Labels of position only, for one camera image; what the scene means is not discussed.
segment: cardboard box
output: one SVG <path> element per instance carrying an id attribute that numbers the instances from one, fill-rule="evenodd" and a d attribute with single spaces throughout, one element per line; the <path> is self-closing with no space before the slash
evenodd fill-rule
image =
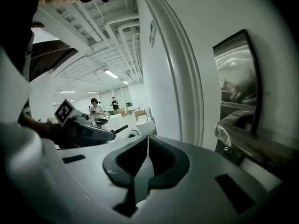
<path id="1" fill-rule="evenodd" d="M 118 113 L 121 114 L 121 116 L 126 116 L 128 114 L 128 111 L 126 108 L 119 109 Z"/>
<path id="2" fill-rule="evenodd" d="M 138 117 L 141 116 L 141 115 L 145 115 L 145 111 L 137 110 L 137 111 L 134 112 L 134 114 L 135 114 L 136 121 L 138 121 Z"/>

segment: table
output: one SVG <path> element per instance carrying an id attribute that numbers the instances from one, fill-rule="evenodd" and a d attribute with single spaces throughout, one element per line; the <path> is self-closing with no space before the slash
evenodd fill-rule
<path id="1" fill-rule="evenodd" d="M 116 130 L 122 127 L 122 116 L 121 114 L 110 115 L 108 119 L 108 123 L 106 123 L 107 130 Z"/>

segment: white shirt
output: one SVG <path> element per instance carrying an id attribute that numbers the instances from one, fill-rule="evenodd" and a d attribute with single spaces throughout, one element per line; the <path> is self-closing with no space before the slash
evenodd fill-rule
<path id="1" fill-rule="evenodd" d="M 96 111 L 98 113 L 104 113 L 104 111 L 105 111 L 104 107 L 100 103 L 98 103 L 96 107 L 94 107 L 93 105 L 90 107 L 90 114 L 92 115 L 92 117 L 94 119 L 95 118 L 97 118 L 97 119 L 104 119 L 104 114 L 97 114 L 97 115 L 95 115 L 95 114 L 92 113 L 92 111 Z"/>

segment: person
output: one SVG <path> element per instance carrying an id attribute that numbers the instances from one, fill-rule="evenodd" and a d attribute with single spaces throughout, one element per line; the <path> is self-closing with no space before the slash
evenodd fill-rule
<path id="1" fill-rule="evenodd" d="M 118 102 L 115 97 L 112 97 L 112 102 L 111 102 L 110 106 L 113 106 L 114 114 L 118 114 L 119 107 L 118 107 Z"/>
<path id="2" fill-rule="evenodd" d="M 5 50 L 16 69 L 29 82 L 30 54 L 32 52 L 33 33 L 31 31 L 33 15 L 38 6 L 70 4 L 79 0 L 14 0 L 19 4 L 15 13 L 12 0 L 0 0 L 2 17 L 9 21 L 9 25 L 1 23 L 0 45 Z M 29 102 L 24 106 L 20 115 L 19 124 L 35 130 L 41 138 L 51 139 L 60 148 L 68 142 L 67 135 L 60 124 L 41 123 L 30 116 Z"/>
<path id="3" fill-rule="evenodd" d="M 89 115 L 93 119 L 104 119 L 105 110 L 101 102 L 99 102 L 96 98 L 92 98 L 91 103 L 92 103 L 92 107 L 90 108 Z"/>

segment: black slot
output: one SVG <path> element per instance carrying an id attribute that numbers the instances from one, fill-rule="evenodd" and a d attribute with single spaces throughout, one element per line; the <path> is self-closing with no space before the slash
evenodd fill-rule
<path id="1" fill-rule="evenodd" d="M 84 159 L 85 156 L 83 155 L 76 155 L 76 156 L 72 156 L 72 157 L 67 157 L 67 158 L 63 158 L 62 161 L 67 164 L 67 163 L 70 163 L 70 162 L 76 162 L 76 161 L 79 161 L 81 159 Z"/>
<path id="2" fill-rule="evenodd" d="M 189 171 L 190 160 L 185 152 L 154 136 L 149 138 L 149 157 L 155 173 L 149 180 L 149 190 L 173 188 Z"/>
<path id="3" fill-rule="evenodd" d="M 128 189 L 124 202 L 114 207 L 115 211 L 128 217 L 136 210 L 134 177 L 147 156 L 147 140 L 147 136 L 142 136 L 125 147 L 109 153 L 103 160 L 103 169 L 110 180 L 115 185 Z"/>
<path id="4" fill-rule="evenodd" d="M 255 202 L 227 174 L 215 177 L 238 214 L 252 207 Z"/>

